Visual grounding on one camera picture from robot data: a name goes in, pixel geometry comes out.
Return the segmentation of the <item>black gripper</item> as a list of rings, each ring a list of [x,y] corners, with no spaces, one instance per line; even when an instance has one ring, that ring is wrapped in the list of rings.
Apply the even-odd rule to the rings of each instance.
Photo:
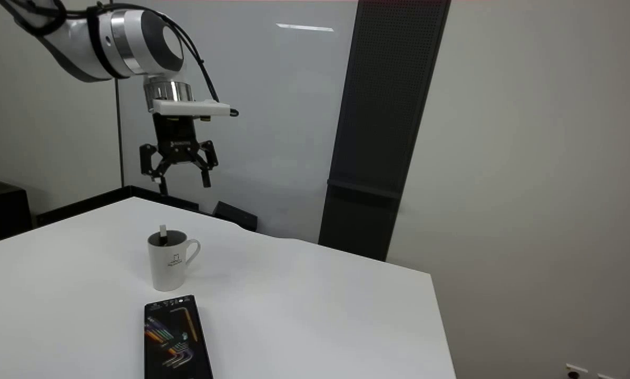
[[[156,141],[157,147],[152,143],[146,143],[138,147],[138,164],[141,175],[148,175],[156,185],[161,195],[169,195],[164,170],[153,167],[153,155],[161,151],[161,156],[171,162],[195,162],[202,175],[202,185],[211,185],[211,170],[219,164],[215,146],[211,141],[205,141],[202,146],[195,141],[193,120],[182,119],[182,117],[153,117],[153,129],[156,129]]]

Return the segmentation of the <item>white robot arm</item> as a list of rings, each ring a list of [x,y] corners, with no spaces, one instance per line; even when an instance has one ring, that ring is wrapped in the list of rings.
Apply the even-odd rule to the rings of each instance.
[[[143,81],[156,143],[138,147],[138,170],[162,195],[174,164],[193,164],[202,185],[211,185],[216,151],[211,141],[195,140],[193,122],[236,109],[219,99],[197,47],[174,19],[128,3],[95,3],[81,11],[64,0],[0,0],[0,7],[75,81]]]

